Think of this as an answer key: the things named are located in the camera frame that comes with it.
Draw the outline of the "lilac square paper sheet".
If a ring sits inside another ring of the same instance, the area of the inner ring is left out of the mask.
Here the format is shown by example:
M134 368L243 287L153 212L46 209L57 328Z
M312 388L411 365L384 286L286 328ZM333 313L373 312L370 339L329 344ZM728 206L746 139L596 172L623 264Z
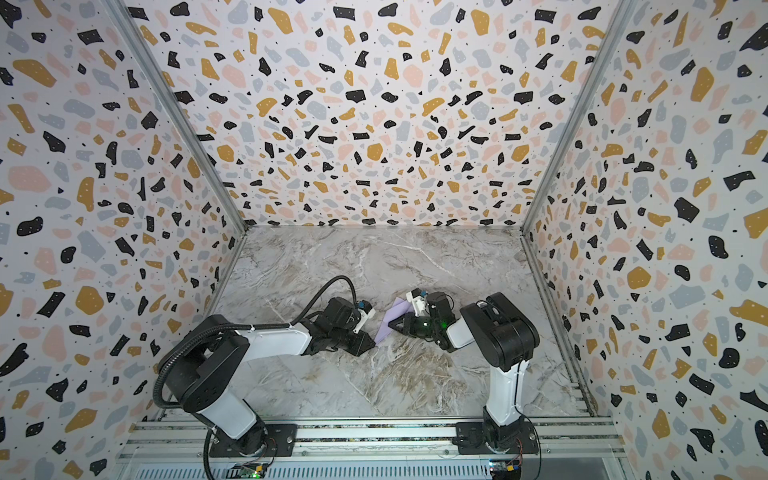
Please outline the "lilac square paper sheet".
M389 326L390 322L412 311L413 307L408 301L397 297L382 318L379 330L374 339L375 343L377 345L381 344L393 332L393 329Z

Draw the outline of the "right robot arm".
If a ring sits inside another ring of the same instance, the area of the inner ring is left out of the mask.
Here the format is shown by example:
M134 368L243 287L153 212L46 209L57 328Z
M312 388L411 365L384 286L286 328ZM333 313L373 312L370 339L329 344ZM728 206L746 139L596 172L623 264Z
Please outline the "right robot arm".
M484 406L485 430L500 437L523 420L522 386L534 350L536 326L503 293L497 292L454 312L453 298L442 291L414 289L406 311L387 326L402 335L433 342L453 352L476 345L490 368Z

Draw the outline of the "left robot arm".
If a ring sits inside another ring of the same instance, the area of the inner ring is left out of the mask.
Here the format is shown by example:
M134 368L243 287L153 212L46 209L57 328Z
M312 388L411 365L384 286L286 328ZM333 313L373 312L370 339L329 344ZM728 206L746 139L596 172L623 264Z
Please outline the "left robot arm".
M165 355L158 366L153 401L181 409L233 441L260 436L261 418L237 397L230 382L244 364L277 356L313 356L343 350L359 357L375 347L362 330L375 314L368 301L329 300L295 324L236 324L215 314Z

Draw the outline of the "right circuit board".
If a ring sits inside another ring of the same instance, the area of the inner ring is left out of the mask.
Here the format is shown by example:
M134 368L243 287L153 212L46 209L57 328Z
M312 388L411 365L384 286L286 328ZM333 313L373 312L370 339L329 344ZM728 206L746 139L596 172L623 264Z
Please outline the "right circuit board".
M520 480L522 463L519 459L493 460L489 462L489 473L492 480Z

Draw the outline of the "circuit board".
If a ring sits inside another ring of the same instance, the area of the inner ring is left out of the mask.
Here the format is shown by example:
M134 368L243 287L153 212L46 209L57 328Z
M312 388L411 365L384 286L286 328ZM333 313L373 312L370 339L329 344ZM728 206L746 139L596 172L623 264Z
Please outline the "circuit board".
M226 471L226 479L265 479L268 473L267 463L250 462L236 464Z
M489 462L489 473L492 480L520 480L522 463L519 459L493 460Z

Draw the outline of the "left circuit board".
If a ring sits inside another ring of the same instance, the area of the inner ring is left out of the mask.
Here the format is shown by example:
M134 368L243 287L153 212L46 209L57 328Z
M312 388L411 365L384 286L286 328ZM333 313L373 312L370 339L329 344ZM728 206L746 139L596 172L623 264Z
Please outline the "left circuit board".
M226 479L265 479L268 473L267 463L250 462L236 464L226 471Z

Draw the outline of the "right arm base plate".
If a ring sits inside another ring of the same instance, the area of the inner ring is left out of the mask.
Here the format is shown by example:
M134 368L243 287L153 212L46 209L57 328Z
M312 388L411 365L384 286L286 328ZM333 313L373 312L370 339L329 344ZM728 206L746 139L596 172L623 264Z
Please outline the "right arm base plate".
M540 450L534 428L523 419L505 426L498 426L492 420L460 422L455 429L452 444L461 455L537 454Z

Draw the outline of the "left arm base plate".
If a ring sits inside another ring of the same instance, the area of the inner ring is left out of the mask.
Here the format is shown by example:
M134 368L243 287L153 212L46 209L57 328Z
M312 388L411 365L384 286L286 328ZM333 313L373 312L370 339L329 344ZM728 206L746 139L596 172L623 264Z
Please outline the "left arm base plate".
M290 457L297 438L298 426L290 423L257 423L238 440L225 433L216 433L217 439L209 449L212 458L270 459Z

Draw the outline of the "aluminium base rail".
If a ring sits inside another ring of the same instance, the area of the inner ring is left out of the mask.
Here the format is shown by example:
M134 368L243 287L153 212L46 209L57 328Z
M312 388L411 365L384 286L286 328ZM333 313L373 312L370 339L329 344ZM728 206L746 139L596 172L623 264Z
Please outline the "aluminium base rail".
M119 455L115 479L226 479L236 464L267 463L265 479L491 479L489 462L519 459L521 479L631 479L612 421L596 417L535 418L537 454L461 455L455 426L470 418L305 418L267 424L298 426L290 457L212 458L216 442L184 416L142 422Z

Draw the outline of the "left aluminium corner post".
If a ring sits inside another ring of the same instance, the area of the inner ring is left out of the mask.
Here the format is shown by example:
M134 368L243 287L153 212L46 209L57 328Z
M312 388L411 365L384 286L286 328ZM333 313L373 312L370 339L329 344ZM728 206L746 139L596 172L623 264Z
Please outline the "left aluminium corner post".
M201 141L191 128L172 89L165 81L159 65L141 36L140 30L133 22L125 3L123 1L103 1L103 4L109 18L126 41L137 63L145 72L147 81L171 119L172 124L177 129L184 144L190 148L192 156L205 174L210 188L220 201L222 210L228 215L239 235L245 235L247 233L246 223L240 217L233 200L227 193Z

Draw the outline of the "aluminium corner post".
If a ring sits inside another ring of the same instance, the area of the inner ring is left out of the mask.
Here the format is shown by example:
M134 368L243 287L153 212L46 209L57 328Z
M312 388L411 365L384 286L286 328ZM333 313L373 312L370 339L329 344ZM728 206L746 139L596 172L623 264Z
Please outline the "aluminium corner post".
M524 237L526 237L534 228L536 216L546 202L548 189L555 183L555 176L565 161L566 154L575 139L581 121L587 114L592 99L604 78L613 51L619 41L619 36L626 28L636 5L637 2L635 0L621 0L617 4L617 8L607 26L605 38L601 42L595 56L593 66L586 77L574 108L565 123L563 133L554 150L553 158L541 176L539 188L535 193L534 199L521 227L521 233Z
M191 128L172 89L165 81L159 65L141 36L140 30L133 22L125 3L123 1L103 1L103 4L109 18L126 41L137 63L145 72L147 81L171 119L172 124L177 129L184 144L190 148L192 156L205 174L210 188L220 201L222 210L228 215L239 235L245 235L247 233L246 223L240 217L233 200L227 193L201 141Z

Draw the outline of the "right aluminium corner post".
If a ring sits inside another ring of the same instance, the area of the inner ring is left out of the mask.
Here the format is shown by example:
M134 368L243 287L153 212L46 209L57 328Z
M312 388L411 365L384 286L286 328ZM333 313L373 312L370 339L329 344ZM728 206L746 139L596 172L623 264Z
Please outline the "right aluminium corner post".
M534 199L521 227L521 233L524 237L526 237L534 228L536 216L546 202L548 189L555 183L555 176L565 161L566 154L575 139L581 121L587 114L592 99L604 78L613 51L619 41L619 36L626 28L636 5L637 2L635 0L621 0L617 4L617 8L607 26L605 38L601 42L595 56L593 66L586 77L574 108L565 123L563 133L554 150L553 158L541 176L539 188L535 193Z

